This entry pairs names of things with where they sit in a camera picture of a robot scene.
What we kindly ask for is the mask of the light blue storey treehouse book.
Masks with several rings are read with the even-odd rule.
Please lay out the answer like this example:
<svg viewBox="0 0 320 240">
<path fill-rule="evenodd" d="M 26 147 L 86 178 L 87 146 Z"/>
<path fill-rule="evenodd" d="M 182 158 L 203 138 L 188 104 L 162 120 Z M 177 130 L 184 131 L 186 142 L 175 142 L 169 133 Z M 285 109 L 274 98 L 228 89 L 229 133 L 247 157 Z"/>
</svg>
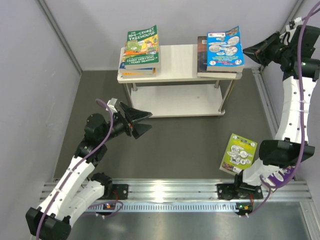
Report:
<svg viewBox="0 0 320 240">
<path fill-rule="evenodd" d="M 239 26 L 227 31 L 210 31 L 206 37 L 208 71 L 239 73 L 244 69 Z"/>
</svg>

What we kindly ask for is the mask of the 130-storey treehouse book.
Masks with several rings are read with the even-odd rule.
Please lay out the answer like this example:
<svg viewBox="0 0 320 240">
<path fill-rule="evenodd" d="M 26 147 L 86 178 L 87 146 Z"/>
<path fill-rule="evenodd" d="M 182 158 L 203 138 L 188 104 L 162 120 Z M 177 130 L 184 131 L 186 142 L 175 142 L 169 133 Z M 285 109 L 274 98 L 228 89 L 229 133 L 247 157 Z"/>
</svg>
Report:
<svg viewBox="0 0 320 240">
<path fill-rule="evenodd" d="M 154 68 L 152 70 L 152 72 L 142 72 L 142 73 L 139 73 L 139 72 L 129 72 L 129 73 L 119 73 L 118 76 L 121 78 L 121 79 L 143 79 L 143 78 L 153 78 L 157 75 L 156 73 L 156 69 Z"/>
</svg>

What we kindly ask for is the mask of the dark tale of cities book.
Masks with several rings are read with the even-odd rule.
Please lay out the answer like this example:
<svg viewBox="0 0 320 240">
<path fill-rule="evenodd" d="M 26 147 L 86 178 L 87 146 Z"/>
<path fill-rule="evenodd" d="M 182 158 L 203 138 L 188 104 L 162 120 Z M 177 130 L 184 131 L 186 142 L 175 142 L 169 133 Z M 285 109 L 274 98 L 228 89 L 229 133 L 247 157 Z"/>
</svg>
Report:
<svg viewBox="0 0 320 240">
<path fill-rule="evenodd" d="M 197 37 L 197 76 L 214 79 L 240 79 L 241 72 L 217 72 L 207 70 L 207 37 Z"/>
</svg>

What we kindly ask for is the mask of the blue 91-storey treehouse book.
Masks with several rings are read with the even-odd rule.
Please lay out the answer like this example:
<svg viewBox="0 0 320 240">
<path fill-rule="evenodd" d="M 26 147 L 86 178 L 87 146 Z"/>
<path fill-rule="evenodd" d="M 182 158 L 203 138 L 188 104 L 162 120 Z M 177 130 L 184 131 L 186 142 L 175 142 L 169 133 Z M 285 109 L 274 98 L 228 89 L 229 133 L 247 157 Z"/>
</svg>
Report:
<svg viewBox="0 0 320 240">
<path fill-rule="evenodd" d="M 120 50 L 120 59 L 119 59 L 119 71 L 124 74 L 153 74 L 155 73 L 155 68 L 136 68 L 136 69 L 126 69 L 125 67 L 125 47 L 122 47 Z"/>
</svg>

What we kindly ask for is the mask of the green 104-storey treehouse book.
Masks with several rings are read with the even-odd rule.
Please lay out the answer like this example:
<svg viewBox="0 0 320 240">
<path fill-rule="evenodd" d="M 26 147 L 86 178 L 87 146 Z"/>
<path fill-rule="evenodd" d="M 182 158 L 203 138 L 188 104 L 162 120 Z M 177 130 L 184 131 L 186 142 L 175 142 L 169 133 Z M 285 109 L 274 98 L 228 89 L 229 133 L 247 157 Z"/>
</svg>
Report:
<svg viewBox="0 0 320 240">
<path fill-rule="evenodd" d="M 128 70 L 161 66 L 157 25 L 127 32 L 124 65 Z"/>
</svg>

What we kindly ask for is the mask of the lime green cartoon book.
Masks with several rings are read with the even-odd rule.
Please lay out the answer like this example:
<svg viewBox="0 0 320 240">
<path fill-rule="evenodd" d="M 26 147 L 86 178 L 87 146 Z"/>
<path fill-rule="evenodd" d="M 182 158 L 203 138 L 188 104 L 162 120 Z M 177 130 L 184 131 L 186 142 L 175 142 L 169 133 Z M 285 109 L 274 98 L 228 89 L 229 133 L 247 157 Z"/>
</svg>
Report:
<svg viewBox="0 0 320 240">
<path fill-rule="evenodd" d="M 257 142 L 232 133 L 219 169 L 231 175 L 240 174 L 252 165 L 257 147 Z"/>
</svg>

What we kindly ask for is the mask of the purple cartoon book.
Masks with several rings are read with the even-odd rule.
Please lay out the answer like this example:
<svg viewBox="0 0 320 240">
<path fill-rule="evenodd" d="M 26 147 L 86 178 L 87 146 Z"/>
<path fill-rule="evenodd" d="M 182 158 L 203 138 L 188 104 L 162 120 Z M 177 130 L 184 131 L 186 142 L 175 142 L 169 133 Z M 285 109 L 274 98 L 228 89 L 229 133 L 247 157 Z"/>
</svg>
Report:
<svg viewBox="0 0 320 240">
<path fill-rule="evenodd" d="M 281 168 L 278 171 L 273 172 L 271 175 L 266 177 L 264 181 L 271 186 L 271 191 L 275 192 L 276 189 L 289 179 L 292 172 L 295 170 L 295 166 L 288 166 L 287 168 Z"/>
</svg>

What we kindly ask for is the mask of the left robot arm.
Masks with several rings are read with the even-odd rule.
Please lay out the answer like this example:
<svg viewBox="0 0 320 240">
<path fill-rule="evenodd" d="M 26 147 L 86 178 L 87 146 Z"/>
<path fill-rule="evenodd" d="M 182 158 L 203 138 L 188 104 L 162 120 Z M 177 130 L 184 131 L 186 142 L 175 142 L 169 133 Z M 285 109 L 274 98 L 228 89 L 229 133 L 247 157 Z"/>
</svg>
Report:
<svg viewBox="0 0 320 240">
<path fill-rule="evenodd" d="M 149 111 L 116 98 L 108 102 L 97 98 L 95 102 L 109 113 L 109 121 L 100 113 L 87 118 L 84 137 L 62 178 L 38 207 L 26 212 L 30 234 L 37 240 L 66 240 L 76 221 L 96 200 L 113 194 L 113 180 L 104 173 L 94 174 L 86 187 L 81 187 L 106 154 L 108 140 L 121 134 L 138 139 L 152 128 L 142 123 L 153 115 Z"/>
</svg>

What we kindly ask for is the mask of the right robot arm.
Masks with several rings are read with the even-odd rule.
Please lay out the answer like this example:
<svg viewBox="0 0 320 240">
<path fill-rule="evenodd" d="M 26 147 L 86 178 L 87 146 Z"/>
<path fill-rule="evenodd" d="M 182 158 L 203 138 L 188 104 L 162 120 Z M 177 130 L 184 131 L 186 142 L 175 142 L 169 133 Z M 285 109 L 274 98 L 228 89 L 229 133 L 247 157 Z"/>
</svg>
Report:
<svg viewBox="0 0 320 240">
<path fill-rule="evenodd" d="M 312 57 L 319 35 L 318 27 L 291 23 L 285 33 L 276 32 L 243 50 L 264 67 L 271 62 L 280 65 L 284 99 L 274 139 L 264 140 L 258 159 L 234 178 L 233 192 L 238 198 L 258 193 L 261 186 L 271 192 L 285 186 L 300 164 L 315 153 L 315 147 L 308 143 L 307 122 L 312 93 L 320 76 L 320 61 Z"/>
</svg>

